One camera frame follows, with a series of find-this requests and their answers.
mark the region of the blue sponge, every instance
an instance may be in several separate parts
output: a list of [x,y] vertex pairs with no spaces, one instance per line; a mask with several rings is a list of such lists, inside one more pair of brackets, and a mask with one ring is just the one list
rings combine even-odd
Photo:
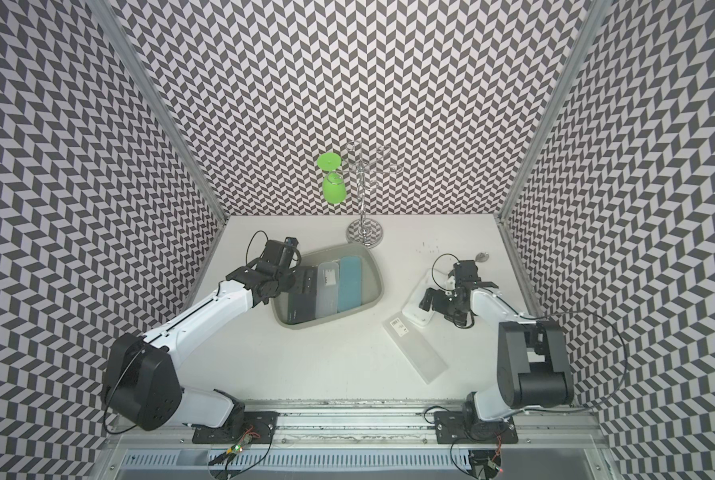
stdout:
[[363,265],[359,256],[344,256],[340,261],[339,312],[363,304]]

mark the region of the metal base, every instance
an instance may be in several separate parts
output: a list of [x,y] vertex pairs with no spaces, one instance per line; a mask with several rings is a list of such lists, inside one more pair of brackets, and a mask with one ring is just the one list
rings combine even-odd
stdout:
[[346,228],[346,241],[351,244],[362,244],[367,248],[373,248],[381,243],[384,237],[384,229],[379,222],[366,218],[361,228],[360,219],[353,221]]
[[[277,428],[277,412],[246,412],[243,417],[243,426],[251,425],[261,436],[254,440],[255,445],[269,443]],[[192,443],[201,445],[231,444],[239,440],[226,428],[195,427]]]
[[[338,466],[348,466],[349,469],[363,473],[366,460],[368,466],[378,462],[377,469],[397,466],[404,470],[408,469],[407,466],[413,466],[414,470],[446,469],[455,472],[455,467],[450,464],[451,453],[461,468],[469,470],[470,450],[497,447],[498,439],[490,444],[460,440],[452,452],[450,444],[436,445],[437,429],[428,428],[430,425],[421,417],[424,409],[433,403],[440,402],[249,400],[249,411],[246,413],[248,421],[255,418],[252,412],[280,413],[274,426],[274,451],[262,464],[254,467],[256,477],[265,475],[264,478],[273,478],[273,475],[279,475],[283,478],[286,472],[290,477],[299,475],[290,473],[298,470],[304,472],[302,475],[312,478],[316,475],[330,475],[328,478],[335,480],[334,462],[338,462]],[[460,402],[442,402],[442,406],[455,409],[459,408]],[[595,480],[621,480],[621,475],[616,471],[618,464],[608,448],[608,438],[600,430],[596,416],[589,413],[564,415],[533,412],[518,415],[514,420],[520,442],[502,449],[505,470],[509,469],[508,475],[541,480],[593,480],[594,475]],[[262,425],[258,425],[255,430],[262,435],[266,433]],[[220,447],[227,448],[230,443],[213,447],[193,445],[188,440],[190,437],[192,428],[186,426],[158,428],[151,432],[134,428],[124,435],[110,437],[101,447],[101,454],[89,479],[141,480],[146,476],[160,480],[195,480],[198,475],[204,475],[207,469],[206,450],[211,448],[211,455],[218,454],[222,452]],[[387,448],[387,443],[391,443],[392,447]],[[266,445],[257,446],[238,458],[248,456],[245,461],[250,461],[260,458],[265,452]],[[259,470],[279,473],[266,475]],[[365,477],[373,478],[368,475],[378,474],[368,471]]]
[[507,422],[478,422],[476,428],[467,432],[461,412],[434,412],[434,416],[437,443],[441,445],[450,445],[454,441],[458,443],[461,438],[495,444],[498,437],[505,445],[517,443],[517,431],[511,418]]

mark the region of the mounting plate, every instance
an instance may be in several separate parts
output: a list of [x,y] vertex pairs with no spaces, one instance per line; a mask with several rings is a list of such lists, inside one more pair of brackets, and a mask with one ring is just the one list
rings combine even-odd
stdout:
[[[461,412],[434,412],[434,416],[437,443],[450,445],[454,441],[463,442],[458,438],[467,438],[464,430],[464,415]],[[517,443],[517,430],[511,418],[507,422],[479,422],[471,435],[474,438],[485,438],[483,443],[495,444],[497,436],[501,436],[502,444]]]
[[[252,425],[261,438],[254,439],[254,445],[267,444],[277,428],[277,412],[246,412],[243,425]],[[237,442],[226,428],[195,427],[192,443],[201,445],[230,444]]]

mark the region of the white table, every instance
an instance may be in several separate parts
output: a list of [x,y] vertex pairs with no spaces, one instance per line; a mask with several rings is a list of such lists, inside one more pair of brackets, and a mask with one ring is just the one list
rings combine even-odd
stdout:
[[[224,276],[244,263],[256,230],[271,239],[295,236],[302,254],[345,243],[344,230],[355,216],[232,216],[196,298],[207,296]],[[461,399],[496,381],[497,330],[482,319],[457,329],[436,314],[419,329],[449,368],[427,385],[397,348],[381,322],[398,313],[432,262],[444,253],[473,259],[483,280],[499,285],[504,298],[525,309],[515,274],[493,216],[372,216],[384,227],[383,242],[372,249],[384,280],[384,295],[373,308],[323,325],[291,330],[280,325],[271,306],[259,305],[229,322],[179,369],[187,385],[221,389],[248,400],[416,400]],[[249,257],[260,254],[263,235]],[[443,257],[437,268],[453,261]]]

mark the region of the label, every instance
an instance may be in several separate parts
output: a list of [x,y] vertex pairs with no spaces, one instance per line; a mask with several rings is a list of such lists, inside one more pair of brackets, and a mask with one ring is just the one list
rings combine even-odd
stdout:
[[400,320],[399,318],[392,320],[390,322],[390,325],[392,326],[393,329],[395,329],[395,332],[397,332],[397,335],[399,335],[399,336],[403,336],[406,333],[408,333],[408,328],[403,324],[403,321]]
[[325,286],[336,285],[336,271],[325,270]]

